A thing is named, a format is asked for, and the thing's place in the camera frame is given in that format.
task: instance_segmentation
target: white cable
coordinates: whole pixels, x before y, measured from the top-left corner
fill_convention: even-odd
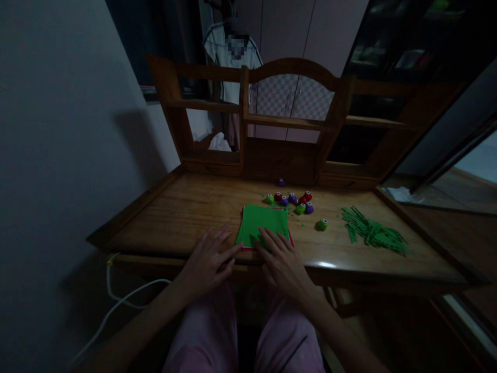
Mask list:
[[[113,257],[111,257],[111,259],[109,259],[110,261],[112,261],[113,258],[115,258],[117,255],[119,255],[120,253],[117,253],[116,255],[114,255]],[[119,307],[122,303],[126,303],[126,300],[131,297],[132,295],[138,293],[140,290],[143,290],[145,289],[147,286],[149,285],[153,285],[155,283],[159,283],[159,282],[165,282],[165,283],[171,283],[171,281],[169,280],[166,280],[166,279],[158,279],[158,280],[154,280],[152,282],[149,282],[149,283],[146,283],[145,285],[143,286],[140,286],[139,288],[137,288],[136,290],[133,290],[131,293],[129,293],[128,295],[126,295],[124,298],[120,299],[119,302],[117,302],[110,310],[109,312],[107,312],[107,314],[105,315],[104,319],[102,320],[102,323],[100,324],[100,326],[98,327],[98,330],[97,332],[94,334],[94,336],[92,337],[92,339],[90,339],[88,341],[88,343],[81,349],[80,352],[78,352],[78,354],[71,360],[71,362],[69,363],[69,366],[72,366],[80,357],[81,355],[83,355],[87,350],[88,348],[90,348],[90,346],[93,344],[93,342],[95,342],[95,340],[98,338],[98,336],[100,335],[100,333],[102,332],[102,330],[104,330],[104,327],[105,327],[105,324],[107,323],[107,320],[109,319],[110,315],[115,311],[115,309],[117,307]]]
[[[117,301],[121,301],[122,298],[119,298],[117,295],[115,295],[113,292],[112,292],[112,288],[110,286],[110,267],[112,266],[112,260],[118,256],[119,254],[121,254],[120,252],[117,253],[117,254],[114,254],[113,256],[110,257],[110,259],[107,261],[107,294],[109,294],[109,296],[114,299],[114,300],[117,300]],[[135,308],[135,309],[145,309],[147,308],[147,306],[137,306],[131,302],[128,302],[127,300],[124,301],[124,304],[129,306],[129,307],[132,307],[132,308]]]

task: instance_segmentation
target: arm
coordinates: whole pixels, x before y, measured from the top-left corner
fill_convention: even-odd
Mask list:
[[[178,312],[231,275],[234,259],[219,269],[240,250],[243,243],[219,254],[219,247],[232,233],[226,230],[227,227],[226,223],[212,240],[208,240],[211,229],[205,232],[175,280],[76,372],[126,371],[136,355]]]
[[[388,372],[323,299],[290,242],[268,229],[259,227],[259,231],[271,249],[270,253],[256,242],[257,251],[266,261],[262,267],[266,280],[302,310],[326,339],[344,369],[347,372]]]

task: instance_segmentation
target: checkered panel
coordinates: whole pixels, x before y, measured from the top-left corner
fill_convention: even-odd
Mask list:
[[[298,75],[283,74],[258,83],[257,114],[289,117]]]
[[[321,83],[301,75],[291,117],[313,120],[326,119],[334,95],[334,92],[328,91]]]
[[[255,114],[255,108],[257,107],[256,105],[256,102],[257,102],[257,87],[258,87],[258,83],[255,83],[255,84],[251,84],[250,85],[250,91],[249,91],[249,94],[250,94],[250,104],[248,105],[248,113],[249,114]]]

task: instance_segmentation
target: forearm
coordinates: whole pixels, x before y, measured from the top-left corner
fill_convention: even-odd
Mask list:
[[[115,334],[77,372],[125,371],[147,343],[173,319],[187,304],[180,289],[172,283],[167,286],[139,315]]]
[[[309,321],[320,331],[346,372],[388,372],[378,358],[345,325],[322,297],[300,302]]]

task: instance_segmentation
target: stack of green paper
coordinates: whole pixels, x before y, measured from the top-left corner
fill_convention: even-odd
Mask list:
[[[243,209],[242,224],[238,232],[236,243],[243,242],[245,247],[253,248],[255,240],[268,249],[260,232],[259,226],[269,228],[275,234],[280,232],[287,240],[290,241],[288,233],[288,216],[285,210],[268,209],[265,207],[247,205]]]
[[[361,212],[352,206],[349,209],[342,208],[342,218],[347,222],[345,227],[352,243],[357,242],[357,234],[364,238],[364,243],[375,248],[384,247],[401,254],[410,253],[404,245],[407,243],[404,237],[395,229],[387,228],[361,214]]]

